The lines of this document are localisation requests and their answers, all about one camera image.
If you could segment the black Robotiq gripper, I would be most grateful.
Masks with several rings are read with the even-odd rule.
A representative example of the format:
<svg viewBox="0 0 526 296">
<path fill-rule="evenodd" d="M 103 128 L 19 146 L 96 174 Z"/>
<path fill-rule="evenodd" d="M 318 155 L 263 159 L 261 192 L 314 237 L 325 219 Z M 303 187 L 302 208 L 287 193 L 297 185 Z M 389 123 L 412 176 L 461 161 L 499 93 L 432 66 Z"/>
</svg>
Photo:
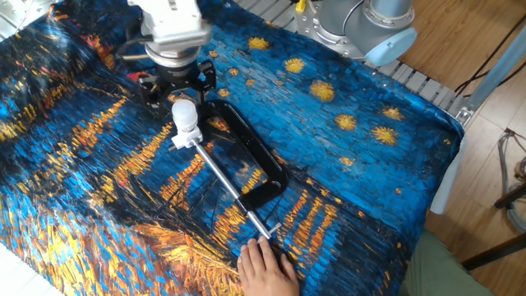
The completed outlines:
<svg viewBox="0 0 526 296">
<path fill-rule="evenodd" d="M 197 91 L 199 98 L 204 98 L 209 90 L 216 88 L 216 70 L 210 60 L 193 61 L 183 67 L 158 65 L 156 70 L 157 76 L 145 72 L 137 74 L 141 97 L 147 106 L 159 106 L 161 98 L 175 90 L 191 88 Z"/>
</svg>

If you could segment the person's left hand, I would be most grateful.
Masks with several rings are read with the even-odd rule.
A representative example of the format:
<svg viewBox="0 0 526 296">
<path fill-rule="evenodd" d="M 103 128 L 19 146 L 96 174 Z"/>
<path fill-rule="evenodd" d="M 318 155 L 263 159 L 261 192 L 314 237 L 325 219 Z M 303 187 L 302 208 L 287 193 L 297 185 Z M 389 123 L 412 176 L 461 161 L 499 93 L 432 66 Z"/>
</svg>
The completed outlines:
<svg viewBox="0 0 526 296">
<path fill-rule="evenodd" d="M 300 295 L 293 264 L 284 254 L 277 258 L 265 237 L 241 246 L 237 269 L 246 296 Z"/>
</svg>

